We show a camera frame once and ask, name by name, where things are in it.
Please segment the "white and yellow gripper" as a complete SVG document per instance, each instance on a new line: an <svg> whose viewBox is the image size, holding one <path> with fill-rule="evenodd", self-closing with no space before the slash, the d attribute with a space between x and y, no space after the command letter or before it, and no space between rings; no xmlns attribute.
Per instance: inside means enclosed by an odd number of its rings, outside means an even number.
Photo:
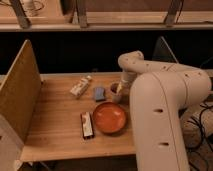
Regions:
<svg viewBox="0 0 213 171"><path fill-rule="evenodd" d="M137 74L134 72L123 71L121 74L121 81L118 83L116 93L120 93L123 88L129 88L136 79Z"/></svg>

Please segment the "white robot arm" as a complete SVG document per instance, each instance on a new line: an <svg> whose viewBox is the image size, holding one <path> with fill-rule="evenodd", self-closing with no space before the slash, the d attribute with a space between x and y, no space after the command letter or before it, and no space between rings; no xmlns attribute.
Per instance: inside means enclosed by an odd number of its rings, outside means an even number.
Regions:
<svg viewBox="0 0 213 171"><path fill-rule="evenodd" d="M204 101L208 74L180 63L149 61L140 51L118 58L129 107L138 171L190 171L179 111Z"/></svg>

